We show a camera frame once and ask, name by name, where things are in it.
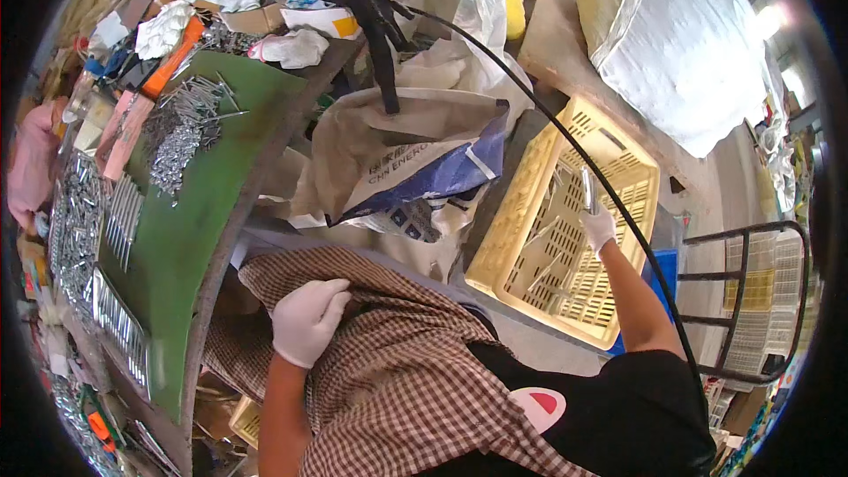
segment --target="black metal frame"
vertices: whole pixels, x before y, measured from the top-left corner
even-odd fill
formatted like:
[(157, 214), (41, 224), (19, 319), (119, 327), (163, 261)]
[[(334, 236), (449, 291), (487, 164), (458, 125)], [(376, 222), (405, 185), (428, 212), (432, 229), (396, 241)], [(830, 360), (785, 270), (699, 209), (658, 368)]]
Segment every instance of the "black metal frame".
[[(748, 252), (750, 249), (750, 235), (760, 232), (783, 232), (786, 228), (791, 228), (800, 235), (801, 245), (803, 246), (802, 256), (804, 258), (802, 264), (803, 273), (801, 274), (799, 295), (800, 309), (798, 310), (798, 317), (795, 320), (795, 335), (792, 337), (792, 345), (790, 346), (789, 355), (786, 357), (784, 363), (780, 365), (778, 369), (770, 375), (750, 375), (741, 372), (736, 372), (734, 370), (726, 370), (724, 368), (724, 364), (727, 361), (727, 354), (730, 351), (730, 343), (733, 341), (734, 333), (736, 332), (736, 323), (738, 323), (739, 313), (742, 310), (742, 297), (745, 295), (746, 273), (748, 271)], [(801, 323), (803, 323), (804, 321), (804, 310), (806, 309), (806, 287), (807, 283), (810, 280), (810, 240), (807, 237), (804, 229), (801, 228), (798, 223), (794, 221), (775, 221), (771, 223), (760, 223), (758, 225), (751, 225), (750, 227), (745, 228), (725, 230), (724, 232), (718, 232), (712, 235), (686, 238), (684, 239), (684, 245), (695, 246), (711, 241), (721, 241), (730, 238), (738, 238), (740, 236), (742, 236), (742, 263), (739, 266), (738, 271), (725, 270), (722, 273), (678, 274), (678, 280), (686, 281), (700, 280), (724, 282), (727, 280), (738, 280), (738, 287), (736, 289), (736, 303), (734, 304), (733, 316), (731, 318), (724, 318), (681, 315), (680, 320), (684, 323), (705, 324), (708, 326), (722, 326), (724, 328), (727, 328), (727, 335), (725, 335), (724, 337), (724, 344), (722, 344), (722, 350), (718, 354), (718, 360), (715, 362), (715, 366), (711, 367), (708, 365), (698, 365), (698, 369), (703, 374), (715, 376), (718, 378), (735, 379), (737, 381), (744, 381), (757, 385), (767, 385), (783, 375), (783, 373), (786, 371), (786, 368), (789, 366), (792, 357), (795, 355), (795, 350), (798, 348), (798, 339), (800, 338)]]

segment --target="white glove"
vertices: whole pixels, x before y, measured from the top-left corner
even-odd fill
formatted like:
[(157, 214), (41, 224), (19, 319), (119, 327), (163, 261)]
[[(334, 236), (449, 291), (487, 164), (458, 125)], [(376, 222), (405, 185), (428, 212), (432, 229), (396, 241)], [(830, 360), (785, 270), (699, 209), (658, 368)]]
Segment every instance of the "white glove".
[(612, 243), (616, 243), (616, 218), (612, 217), (605, 207), (600, 207), (600, 211), (595, 215), (586, 211), (580, 212), (580, 223), (586, 230), (589, 246), (598, 258), (600, 258), (598, 255), (600, 248), (607, 241), (612, 239)]
[(350, 293), (349, 280), (313, 280), (284, 296), (274, 306), (274, 350), (302, 368), (312, 368), (342, 320)]

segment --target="black t-shirt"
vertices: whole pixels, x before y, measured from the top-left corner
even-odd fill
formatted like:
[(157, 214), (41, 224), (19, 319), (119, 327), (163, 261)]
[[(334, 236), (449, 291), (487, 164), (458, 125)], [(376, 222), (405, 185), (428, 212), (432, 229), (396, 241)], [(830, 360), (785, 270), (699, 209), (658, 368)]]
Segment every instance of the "black t-shirt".
[[(701, 415), (689, 367), (674, 354), (627, 353), (613, 357), (597, 376), (587, 378), (538, 372), (492, 345), (472, 343), (468, 348), (510, 391), (525, 389), (514, 395), (523, 395), (525, 401), (533, 398), (529, 407), (524, 406), (528, 417), (535, 413), (544, 422), (546, 413), (551, 413), (556, 421), (541, 425), (542, 436), (566, 460), (601, 477), (708, 473), (716, 447)], [(535, 474), (497, 454), (477, 450), (419, 473)]]

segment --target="black cable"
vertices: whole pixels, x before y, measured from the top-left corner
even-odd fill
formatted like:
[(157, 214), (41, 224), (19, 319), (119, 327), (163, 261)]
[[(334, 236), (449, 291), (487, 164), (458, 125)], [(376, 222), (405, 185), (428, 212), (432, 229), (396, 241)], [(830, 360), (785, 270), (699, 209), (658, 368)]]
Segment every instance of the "black cable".
[(545, 116), (550, 120), (550, 122), (552, 122), (556, 126), (557, 130), (559, 130), (559, 132), (562, 133), (562, 136), (566, 137), (566, 140), (568, 140), (568, 142), (574, 147), (574, 149), (577, 150), (578, 154), (586, 162), (586, 165), (589, 166), (589, 168), (591, 168), (592, 172), (596, 175), (596, 177), (598, 177), (600, 184), (604, 186), (606, 193), (609, 194), (610, 198), (612, 199), (612, 202), (615, 203), (616, 208), (621, 212), (621, 216), (624, 217), (624, 221), (627, 222), (627, 224), (630, 227), (630, 229), (632, 230), (632, 232), (636, 235), (636, 239), (639, 241), (639, 244), (642, 247), (642, 250), (644, 251), (645, 256), (648, 258), (648, 262), (651, 264), (651, 268), (656, 275), (657, 281), (660, 283), (660, 288), (662, 289), (662, 293), (666, 298), (666, 303), (668, 304), (668, 309), (672, 313), (672, 319), (674, 319), (674, 326), (677, 328), (678, 335), (680, 337), (680, 344), (682, 344), (683, 347), (684, 347), (684, 353), (686, 354), (686, 359), (689, 362), (689, 368), (692, 371), (692, 376), (694, 378), (694, 388), (698, 392), (698, 400), (700, 402), (701, 410), (704, 413), (704, 418), (707, 419), (708, 418), (708, 412), (707, 412), (706, 396), (704, 395), (704, 390), (701, 387), (701, 383), (700, 383), (700, 373), (698, 372), (698, 362), (695, 361), (695, 359), (694, 359), (694, 354), (692, 353), (692, 347), (689, 345), (689, 339), (687, 339), (687, 337), (686, 337), (686, 330), (684, 329), (684, 324), (680, 321), (680, 314), (678, 313), (677, 306), (675, 306), (675, 304), (674, 304), (674, 297), (672, 296), (671, 289), (668, 287), (668, 282), (666, 282), (666, 277), (663, 276), (663, 271), (660, 269), (660, 264), (656, 260), (656, 255), (654, 254), (653, 250), (651, 249), (651, 245), (648, 243), (648, 240), (644, 238), (642, 231), (639, 229), (639, 226), (636, 224), (636, 222), (633, 221), (633, 218), (630, 215), (630, 212), (628, 212), (627, 207), (625, 207), (624, 203), (621, 202), (621, 198), (618, 197), (618, 194), (612, 188), (612, 186), (610, 185), (610, 182), (608, 180), (606, 180), (606, 177), (604, 177), (603, 174), (601, 174), (600, 168), (598, 167), (597, 164), (594, 163), (594, 161), (592, 160), (592, 157), (589, 156), (589, 154), (586, 152), (586, 150), (584, 150), (583, 147), (581, 147), (581, 145), (577, 142), (577, 140), (568, 132), (568, 130), (565, 128), (565, 126), (562, 125), (562, 123), (557, 119), (557, 116), (555, 116), (554, 113), (551, 112), (545, 106), (545, 104), (542, 103), (542, 101), (540, 101), (536, 97), (533, 90), (531, 90), (529, 87), (527, 87), (524, 84), (524, 82), (521, 79), (519, 79), (518, 76), (516, 76), (515, 73), (506, 65), (506, 63), (503, 62), (502, 59), (495, 56), (492, 50), (490, 50), (488, 47), (486, 47), (480, 41), (473, 38), (468, 32), (466, 32), (465, 30), (463, 30), (459, 26), (456, 26), (455, 24), (453, 24), (449, 21), (445, 21), (444, 19), (442, 19), (442, 17), (432, 15), (431, 13), (427, 13), (426, 11), (419, 10), (417, 8), (413, 8), (413, 7), (408, 6), (408, 5), (400, 5), (399, 3), (395, 2), (395, 1), (393, 1), (393, 2), (394, 2), (395, 5), (400, 6), (402, 8), (406, 8), (407, 10), (412, 11), (413, 13), (415, 13), (417, 15), (426, 16), (428, 19), (432, 19), (433, 21), (435, 21), (435, 22), (437, 22), (437, 23), (439, 23), (443, 26), (449, 27), (450, 29), (454, 30), (456, 33), (458, 33), (462, 37), (471, 41), (474, 46), (476, 46), (477, 48), (480, 48), (483, 51), (483, 53), (485, 53), (492, 61), (494, 61), (501, 69), (503, 69), (503, 71), (506, 72), (506, 75), (509, 76), (510, 79), (512, 81), (514, 81), (515, 84), (518, 85), (518, 87), (521, 90), (524, 91), (524, 93), (527, 95), (527, 97), (530, 98), (530, 100), (532, 100), (536, 104), (536, 108), (538, 108), (539, 111), (542, 111), (545, 114)]

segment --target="green board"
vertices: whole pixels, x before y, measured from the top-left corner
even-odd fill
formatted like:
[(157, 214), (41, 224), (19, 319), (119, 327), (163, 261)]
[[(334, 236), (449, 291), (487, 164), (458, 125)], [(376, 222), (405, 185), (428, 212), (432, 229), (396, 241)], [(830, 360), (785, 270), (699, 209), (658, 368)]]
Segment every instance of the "green board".
[[(150, 339), (151, 400), (175, 423), (197, 291), (256, 156), (283, 119), (280, 98), (293, 98), (307, 83), (259, 61), (206, 51), (197, 52), (179, 80), (201, 75), (217, 82), (216, 71), (249, 114), (221, 120), (220, 140), (209, 151), (197, 150), (183, 172), (176, 207), (169, 195), (148, 187), (140, 140), (126, 171), (146, 198), (127, 273), (109, 249), (100, 251), (103, 270)], [(220, 102), (219, 114), (233, 111), (226, 98)]]

